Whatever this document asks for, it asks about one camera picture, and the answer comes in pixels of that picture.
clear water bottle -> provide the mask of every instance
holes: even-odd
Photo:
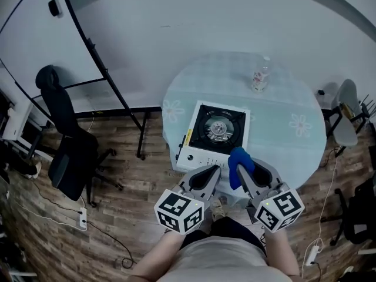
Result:
[[[265,90],[269,81],[270,66],[270,58],[264,56],[262,65],[253,73],[251,84],[253,92],[261,93]]]

white power strip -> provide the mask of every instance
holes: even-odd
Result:
[[[81,207],[80,211],[82,212],[82,214],[80,214],[80,227],[87,229],[88,228],[88,224],[86,223],[88,220],[87,209]]]
[[[312,262],[315,261],[316,259],[316,256],[318,254],[318,250],[320,249],[319,246],[312,246],[311,248],[311,252],[310,254],[308,255],[308,258],[307,258],[307,261],[305,263],[305,266],[311,266],[312,265]]]

gray chair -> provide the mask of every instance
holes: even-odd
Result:
[[[340,104],[345,103],[354,113],[354,117],[349,119],[343,116]],[[357,96],[357,87],[351,79],[346,79],[340,86],[336,96],[331,104],[331,112],[325,116],[330,124],[330,130],[327,133],[327,138],[333,135],[335,142],[337,142],[341,149],[335,154],[338,157],[347,146],[355,146],[358,143],[358,133],[366,122],[366,116],[360,107]],[[355,130],[353,122],[362,119],[361,124]]]

round table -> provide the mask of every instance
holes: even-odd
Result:
[[[247,152],[275,167],[291,188],[315,172],[326,145],[318,102],[304,82],[273,60],[265,91],[254,93],[250,84],[262,60],[255,53],[216,52],[195,60],[174,78],[162,108],[163,136],[174,169],[196,102],[205,100],[251,111]]]

yellow warning label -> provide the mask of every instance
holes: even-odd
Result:
[[[184,146],[188,146],[191,135],[192,135],[192,130],[189,129],[187,132],[186,140],[184,141]]]

